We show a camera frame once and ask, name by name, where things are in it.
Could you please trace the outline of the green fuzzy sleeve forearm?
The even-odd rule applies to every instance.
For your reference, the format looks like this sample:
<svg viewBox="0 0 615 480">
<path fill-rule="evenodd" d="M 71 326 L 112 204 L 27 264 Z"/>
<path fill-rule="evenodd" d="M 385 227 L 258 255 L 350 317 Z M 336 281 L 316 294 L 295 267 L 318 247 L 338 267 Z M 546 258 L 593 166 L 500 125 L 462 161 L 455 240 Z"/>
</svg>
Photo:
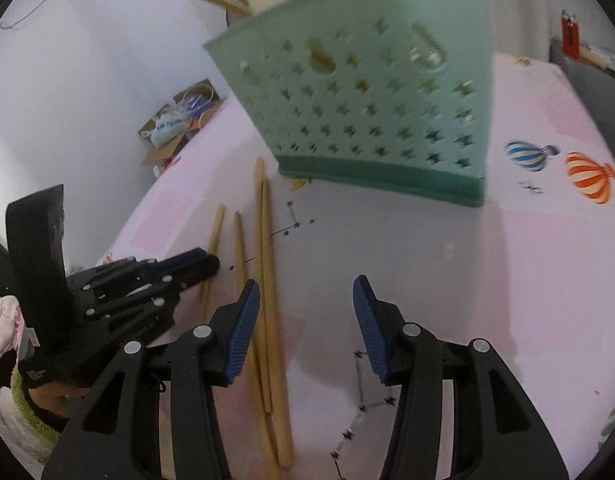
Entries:
<svg viewBox="0 0 615 480">
<path fill-rule="evenodd" d="M 41 408 L 33 401 L 17 366 L 11 375 L 10 389 L 14 404 L 30 428 L 50 443 L 56 444 L 68 424 L 68 418 Z"/>
</svg>

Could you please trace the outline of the person's left hand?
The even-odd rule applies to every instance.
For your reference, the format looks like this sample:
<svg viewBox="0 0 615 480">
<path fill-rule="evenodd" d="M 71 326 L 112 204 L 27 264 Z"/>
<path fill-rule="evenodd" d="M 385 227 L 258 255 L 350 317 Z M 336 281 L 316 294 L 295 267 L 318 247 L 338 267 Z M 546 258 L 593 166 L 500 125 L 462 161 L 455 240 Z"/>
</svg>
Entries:
<svg viewBox="0 0 615 480">
<path fill-rule="evenodd" d="M 11 375 L 15 366 L 16 352 L 12 349 L 7 352 L 0 351 L 0 417 L 3 419 L 21 415 L 13 402 L 10 389 Z M 65 382 L 47 382 L 28 390 L 38 406 L 67 417 L 68 421 L 89 393 L 89 388 L 80 388 Z"/>
</svg>

